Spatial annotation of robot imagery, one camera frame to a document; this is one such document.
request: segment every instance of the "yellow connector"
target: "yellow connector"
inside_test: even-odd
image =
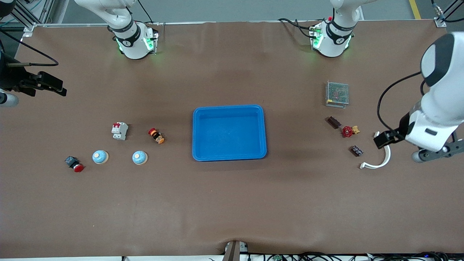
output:
[[[351,129],[353,130],[353,134],[360,133],[360,131],[358,130],[358,126],[353,126],[353,127],[351,127]]]

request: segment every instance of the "blue plastic tray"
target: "blue plastic tray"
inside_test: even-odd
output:
[[[260,159],[266,153],[261,106],[200,107],[193,112],[192,155],[195,160]]]

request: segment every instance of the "red button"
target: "red button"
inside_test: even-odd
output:
[[[84,170],[84,166],[82,164],[74,166],[74,172],[81,172],[82,170]]]

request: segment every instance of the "white cable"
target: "white cable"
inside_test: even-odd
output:
[[[380,134],[380,132],[376,132],[376,133],[374,134],[374,138],[377,137],[379,134]],[[392,156],[392,152],[391,152],[391,150],[390,150],[390,146],[389,146],[389,145],[385,146],[384,148],[385,148],[385,160],[382,162],[382,164],[380,164],[380,165],[378,165],[378,166],[374,166],[374,165],[371,165],[371,164],[369,164],[369,163],[363,162],[359,168],[360,168],[360,169],[363,169],[363,168],[367,168],[367,169],[378,169],[378,168],[380,168],[380,167],[385,166],[385,165],[390,161],[390,157]]]

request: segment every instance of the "blue cap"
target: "blue cap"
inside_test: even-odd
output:
[[[136,151],[132,155],[132,161],[137,165],[142,165],[148,160],[148,155],[144,151]]]
[[[97,150],[92,155],[93,162],[103,164],[108,160],[108,153],[104,150]]]

